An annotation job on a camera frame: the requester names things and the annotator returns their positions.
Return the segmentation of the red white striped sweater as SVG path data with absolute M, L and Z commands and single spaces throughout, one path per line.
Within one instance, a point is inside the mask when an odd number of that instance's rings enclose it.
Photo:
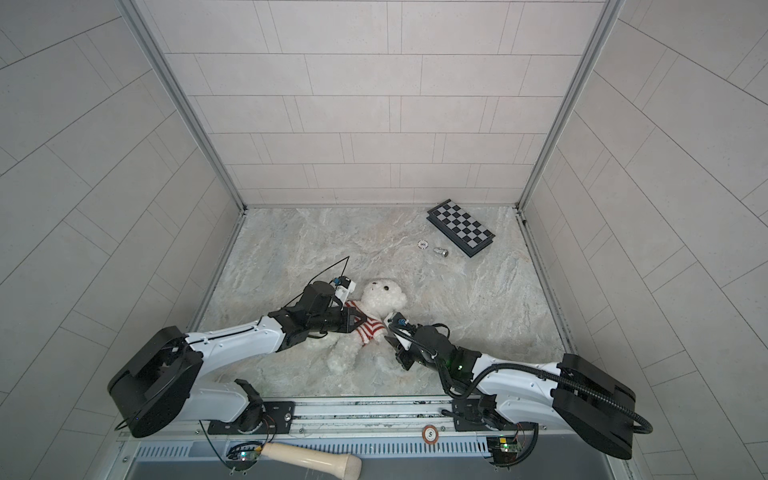
M 348 300 L 345 306 L 354 308 L 366 317 L 365 322 L 353 334 L 355 342 L 359 347 L 364 347 L 372 341 L 380 343 L 384 340 L 384 336 L 387 333 L 385 323 L 376 317 L 362 301 Z

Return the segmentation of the white teddy bear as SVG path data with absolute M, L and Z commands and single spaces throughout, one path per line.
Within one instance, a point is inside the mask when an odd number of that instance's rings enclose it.
M 387 321 L 407 305 L 408 297 L 394 280 L 376 279 L 366 284 L 361 297 L 354 301 L 362 301 L 387 327 Z M 343 334 L 329 354 L 327 365 L 332 373 L 344 374 L 350 371 L 360 351 L 367 346 L 359 347 L 353 334 L 354 331 Z

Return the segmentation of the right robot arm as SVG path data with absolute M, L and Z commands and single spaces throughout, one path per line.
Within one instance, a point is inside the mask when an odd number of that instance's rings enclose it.
M 635 410 L 625 384 L 579 355 L 554 363 L 505 361 L 457 346 L 444 324 L 421 325 L 402 315 L 390 320 L 387 341 L 404 370 L 419 363 L 434 370 L 451 406 L 442 415 L 459 431 L 510 432 L 497 451 L 521 462 L 546 428 L 567 430 L 595 450 L 620 460 L 652 424 Z

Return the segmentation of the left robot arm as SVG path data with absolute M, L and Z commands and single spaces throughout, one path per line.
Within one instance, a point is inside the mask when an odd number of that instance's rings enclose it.
M 242 379 L 208 382 L 205 375 L 287 350 L 311 335 L 353 332 L 366 320 L 345 304 L 355 287 L 345 276 L 315 281 L 295 305 L 221 330 L 183 333 L 176 326 L 162 328 L 108 383 L 121 427 L 135 438 L 153 435 L 174 421 L 220 422 L 244 434 L 257 430 L 266 410 L 256 389 Z

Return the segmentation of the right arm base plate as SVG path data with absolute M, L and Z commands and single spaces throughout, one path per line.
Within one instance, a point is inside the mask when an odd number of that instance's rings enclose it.
M 454 428 L 466 431 L 538 431 L 534 422 L 514 423 L 497 410 L 496 395 L 481 395 L 467 399 L 454 399 L 451 410 L 442 413 L 454 421 Z

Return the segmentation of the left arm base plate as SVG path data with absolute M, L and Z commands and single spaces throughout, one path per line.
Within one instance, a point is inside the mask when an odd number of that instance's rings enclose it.
M 210 421 L 209 435 L 282 435 L 291 429 L 296 403 L 293 401 L 267 401 L 259 410 L 248 407 L 236 421 Z

